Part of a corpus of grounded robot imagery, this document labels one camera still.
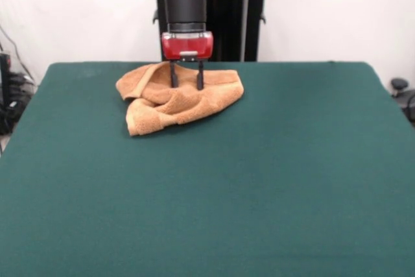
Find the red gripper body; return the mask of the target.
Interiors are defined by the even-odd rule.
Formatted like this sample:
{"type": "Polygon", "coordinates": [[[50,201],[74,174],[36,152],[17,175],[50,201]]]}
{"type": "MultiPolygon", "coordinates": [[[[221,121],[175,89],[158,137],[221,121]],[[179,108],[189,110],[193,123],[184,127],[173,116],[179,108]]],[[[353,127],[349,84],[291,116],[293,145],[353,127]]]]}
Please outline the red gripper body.
{"type": "Polygon", "coordinates": [[[167,60],[207,60],[213,53],[213,34],[210,31],[161,35],[161,47],[167,60]]]}

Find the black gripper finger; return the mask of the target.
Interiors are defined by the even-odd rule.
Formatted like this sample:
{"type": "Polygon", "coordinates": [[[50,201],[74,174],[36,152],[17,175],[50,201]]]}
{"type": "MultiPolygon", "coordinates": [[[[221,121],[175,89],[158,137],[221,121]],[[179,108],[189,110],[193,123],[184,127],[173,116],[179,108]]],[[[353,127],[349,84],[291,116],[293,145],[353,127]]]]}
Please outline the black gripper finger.
{"type": "Polygon", "coordinates": [[[177,88],[178,87],[178,77],[176,75],[175,65],[176,65],[176,62],[174,62],[174,61],[169,62],[170,75],[171,75],[171,86],[173,88],[177,88]]]}
{"type": "Polygon", "coordinates": [[[197,89],[204,89],[204,62],[202,60],[198,61],[198,73],[196,76],[197,89]]]}

